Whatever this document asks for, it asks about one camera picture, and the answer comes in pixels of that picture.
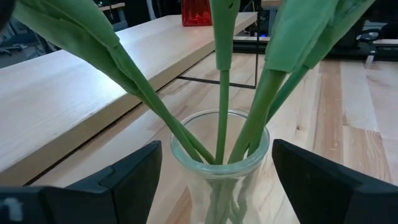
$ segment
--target glass vase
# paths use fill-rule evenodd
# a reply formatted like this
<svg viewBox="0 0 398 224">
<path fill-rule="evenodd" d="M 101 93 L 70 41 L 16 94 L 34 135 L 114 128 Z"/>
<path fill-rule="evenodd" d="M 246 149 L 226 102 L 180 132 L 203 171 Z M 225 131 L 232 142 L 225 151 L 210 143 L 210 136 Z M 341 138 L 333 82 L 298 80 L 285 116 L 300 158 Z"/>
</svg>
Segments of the glass vase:
<svg viewBox="0 0 398 224">
<path fill-rule="evenodd" d="M 223 165 L 194 161 L 172 136 L 171 148 L 181 163 L 192 200 L 191 224 L 261 224 L 254 189 L 262 160 L 269 147 L 267 129 L 257 150 L 239 162 L 227 164 L 247 118 L 245 112 L 229 110 Z M 218 109 L 195 113 L 182 124 L 213 154 L 216 152 Z"/>
<path fill-rule="evenodd" d="M 209 0 L 181 0 L 183 26 L 211 26 Z"/>
</svg>

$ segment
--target clear glass vase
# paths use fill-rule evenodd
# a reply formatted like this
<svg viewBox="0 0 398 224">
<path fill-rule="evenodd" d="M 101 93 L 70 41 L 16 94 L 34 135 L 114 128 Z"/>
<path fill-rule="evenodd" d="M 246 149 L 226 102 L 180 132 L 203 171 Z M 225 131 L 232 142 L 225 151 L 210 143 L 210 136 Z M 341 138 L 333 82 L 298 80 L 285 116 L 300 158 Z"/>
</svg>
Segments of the clear glass vase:
<svg viewBox="0 0 398 224">
<path fill-rule="evenodd" d="M 172 136 L 172 152 L 183 167 L 192 199 L 191 224 L 261 223 L 253 193 L 269 147 L 267 129 L 264 128 L 260 145 L 253 154 L 234 164 L 226 164 L 246 118 L 245 112 L 229 110 L 223 165 L 194 161 Z M 218 109 L 195 113 L 182 123 L 215 155 Z"/>
</svg>

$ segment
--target black metal frame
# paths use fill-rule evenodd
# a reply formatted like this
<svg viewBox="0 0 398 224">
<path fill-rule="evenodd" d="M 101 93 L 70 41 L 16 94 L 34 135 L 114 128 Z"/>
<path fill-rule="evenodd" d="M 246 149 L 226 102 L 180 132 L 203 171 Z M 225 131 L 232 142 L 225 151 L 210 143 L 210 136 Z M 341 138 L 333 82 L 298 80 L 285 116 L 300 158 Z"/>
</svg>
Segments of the black metal frame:
<svg viewBox="0 0 398 224">
<path fill-rule="evenodd" d="M 261 23 L 261 0 L 255 0 L 257 1 L 257 30 L 260 30 L 260 23 Z M 251 43 L 255 44 L 255 51 L 253 52 L 253 54 L 256 54 L 256 69 L 254 72 L 254 85 L 247 85 L 247 84 L 241 84 L 241 83 L 229 83 L 230 86 L 234 86 L 234 87 L 239 87 L 239 88 L 248 88 L 248 89 L 253 89 L 255 90 L 257 88 L 257 79 L 258 79 L 258 65 L 259 65 L 259 48 L 260 48 L 260 33 L 257 32 L 257 40 L 255 42 L 250 41 Z M 233 42 L 233 52 L 234 53 L 247 53 L 247 52 L 242 52 L 242 50 L 239 48 L 239 45 L 241 42 L 244 42 L 245 40 L 234 40 Z M 184 77 L 182 76 L 183 73 L 181 75 L 179 75 L 177 78 L 182 79 L 182 80 L 189 80 L 189 81 L 195 81 L 195 82 L 202 82 L 202 83 L 211 83 L 211 84 L 220 84 L 220 81 L 216 81 L 216 80 L 208 80 L 205 78 L 193 78 L 193 77 Z"/>
</svg>

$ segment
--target red object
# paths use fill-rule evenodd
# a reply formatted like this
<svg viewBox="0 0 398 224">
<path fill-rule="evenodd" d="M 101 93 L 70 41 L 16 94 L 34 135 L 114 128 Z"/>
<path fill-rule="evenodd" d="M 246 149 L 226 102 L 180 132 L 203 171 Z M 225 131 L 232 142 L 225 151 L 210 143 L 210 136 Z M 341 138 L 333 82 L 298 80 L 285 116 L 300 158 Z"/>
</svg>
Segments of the red object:
<svg viewBox="0 0 398 224">
<path fill-rule="evenodd" d="M 209 0 L 181 0 L 181 12 L 183 26 L 211 26 Z"/>
</svg>

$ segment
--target vase rim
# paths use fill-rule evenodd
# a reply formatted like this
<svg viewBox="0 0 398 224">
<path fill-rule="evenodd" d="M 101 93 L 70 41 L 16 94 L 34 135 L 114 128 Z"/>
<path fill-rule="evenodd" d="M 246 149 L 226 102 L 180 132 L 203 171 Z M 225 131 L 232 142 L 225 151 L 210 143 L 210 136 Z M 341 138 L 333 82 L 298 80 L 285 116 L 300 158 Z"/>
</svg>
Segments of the vase rim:
<svg viewBox="0 0 398 224">
<path fill-rule="evenodd" d="M 213 109 L 208 109 L 208 110 L 203 110 L 199 111 L 197 113 L 194 113 L 187 118 L 185 118 L 182 121 L 183 125 L 186 125 L 190 121 L 192 121 L 195 118 L 199 118 L 203 115 L 206 114 L 212 114 L 212 113 L 218 113 L 219 109 L 218 108 L 213 108 Z M 238 115 L 243 118 L 247 118 L 248 114 L 244 111 L 236 110 L 236 109 L 230 109 L 228 110 L 229 114 L 233 115 Z M 266 155 L 268 148 L 269 148 L 269 132 L 267 128 L 264 127 L 264 131 L 262 132 L 261 140 L 258 149 L 251 154 L 249 157 L 232 163 L 232 164 L 223 164 L 223 165 L 211 165 L 211 164 L 204 164 L 202 162 L 198 162 L 193 160 L 183 149 L 181 144 L 179 143 L 178 139 L 172 134 L 171 140 L 170 140 L 170 145 L 171 149 L 173 152 L 174 157 L 187 169 L 190 169 L 192 171 L 195 171 L 199 174 L 202 175 L 217 175 L 222 176 L 222 175 L 233 175 L 233 174 L 238 174 L 241 173 L 242 171 L 250 171 L 257 167 L 264 156 Z"/>
</svg>

